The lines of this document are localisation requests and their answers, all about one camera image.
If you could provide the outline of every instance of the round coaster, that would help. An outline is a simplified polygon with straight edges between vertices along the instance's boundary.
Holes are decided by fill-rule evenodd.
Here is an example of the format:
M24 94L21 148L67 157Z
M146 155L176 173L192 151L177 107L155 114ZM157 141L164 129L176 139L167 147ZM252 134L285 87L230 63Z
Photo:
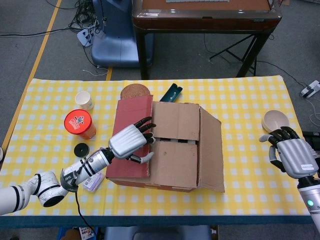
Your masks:
M150 91L145 85L142 85L139 83L133 83L126 86L124 89L122 89L120 98L131 99L134 97L148 96L148 95L150 95Z
M89 146L83 142L77 144L74 147L74 155L76 155L79 158L84 158L89 154Z

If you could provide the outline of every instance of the power strip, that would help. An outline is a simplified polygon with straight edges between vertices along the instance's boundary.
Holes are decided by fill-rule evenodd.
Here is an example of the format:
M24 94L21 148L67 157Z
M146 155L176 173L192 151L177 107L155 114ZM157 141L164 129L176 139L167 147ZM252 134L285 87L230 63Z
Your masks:
M316 92L320 91L320 82L315 80L312 83L310 83L306 88L304 88L300 93L300 97L303 98L310 98L312 97Z
M77 33L76 36L78 37L80 43L84 47L89 47L92 45L93 37L94 37L94 30L95 30L95 27L94 27L94 25L92 25L91 27L83 29L82 31Z

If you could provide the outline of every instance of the green light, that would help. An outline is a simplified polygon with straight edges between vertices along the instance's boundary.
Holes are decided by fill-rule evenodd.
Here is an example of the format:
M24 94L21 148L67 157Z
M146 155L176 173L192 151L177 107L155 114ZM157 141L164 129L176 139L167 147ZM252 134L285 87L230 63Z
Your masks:
M311 207L314 205L314 202L311 201L311 200L308 200L307 203L308 203L308 205L311 206Z

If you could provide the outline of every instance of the black lid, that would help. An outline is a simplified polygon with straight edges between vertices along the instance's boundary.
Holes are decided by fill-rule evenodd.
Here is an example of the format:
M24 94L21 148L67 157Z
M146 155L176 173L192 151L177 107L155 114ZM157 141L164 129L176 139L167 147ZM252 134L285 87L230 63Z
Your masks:
M74 155L79 158L84 158L89 154L89 146L83 142L74 147Z

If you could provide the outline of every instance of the electrical cable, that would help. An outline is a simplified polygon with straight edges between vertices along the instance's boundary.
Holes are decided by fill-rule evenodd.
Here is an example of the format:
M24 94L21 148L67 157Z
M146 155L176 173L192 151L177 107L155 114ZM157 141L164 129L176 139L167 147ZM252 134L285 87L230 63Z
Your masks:
M78 193L77 193L77 192L75 192L75 201L76 201L76 204L77 204L77 206L78 206L79 216L82 218L82 220L83 220L84 223L87 225L87 227L92 230L92 232L94 233L95 237L97 237L97 234L96 234L95 230L92 228L92 226L89 225L89 223L86 221L86 219L84 218L84 216L82 216L82 214L81 214L81 212L80 212L80 204L79 204L79 201L78 201Z
M105 14L104 14L104 7L102 6L102 0L100 0L100 4L101 4L101 11L102 11L102 19L104 19Z
M0 38L31 38L31 37L38 37L38 36L43 36L43 35L47 35L47 34L54 34L54 33L64 31L64 30L69 30L69 29L70 29L70 27L67 26L65 28L55 29L55 30L51 30L51 31L42 31L42 32L31 33L31 34L10 33L10 34L0 35Z
M45 0L49 5L57 8L57 9L63 9L63 10L71 10L71 9L76 9L77 6L76 4L74 5L74 7L60 7L60 6L56 6L56 5L53 5L51 2L49 2L48 0Z
M96 14L92 0L78 0L76 2L76 6L76 13L69 24L74 33L78 33L86 27L93 25L96 20Z
M206 42L206 34L204 33L203 34L203 43L204 43L204 48L205 50L208 52L208 53L211 53L211 54L217 54L216 52L214 51L210 51L207 47L207 42ZM239 64L241 63L240 61L229 61L228 59L226 59L224 56L222 56L221 54L219 54L219 57L222 58L223 60L225 60L228 64Z
M97 65L95 65L88 57L87 55L87 52L86 52L86 49L85 49L85 46L82 46L83 47L83 51L84 51L84 54L86 56L86 59L88 59L89 63L91 63L92 66L95 66L96 68L98 67Z
M289 74L286 70L282 69L281 67L271 63L271 62L268 62L268 61L260 61L260 60L257 60L258 63L266 63L266 64L270 64L271 66L274 66L276 67L277 69L280 69L281 71L283 71L284 73L286 73L289 77L291 77L297 84L299 84L300 86L302 86L303 88L305 88L306 86L308 86L305 82L303 81L298 81L295 77L293 77L291 74Z
M90 72L90 71L88 71L88 70L85 70L85 69L82 69L82 71L87 72L87 73L90 73L92 76L95 76L95 77L104 76L104 75L106 75L106 74L108 73L108 70L106 70L106 72L105 72L105 73L102 73L102 74L93 74L92 72Z
M320 102L320 99L317 99L317 98L314 98L314 97L310 97L309 99L317 100L317 101ZM313 114L311 114L311 115L309 116L310 122L311 122L313 125L315 125L315 126L317 126L317 127L320 127L320 125L316 124L316 123L312 120L312 118L311 118L312 116L315 116L315 118L320 121L320 118L317 117L317 115L320 116L320 113L317 113L317 112L316 112L316 107L315 107L315 105L314 105L311 101L309 101L307 98L306 98L305 100L307 100L307 101L312 105L312 107L313 107Z

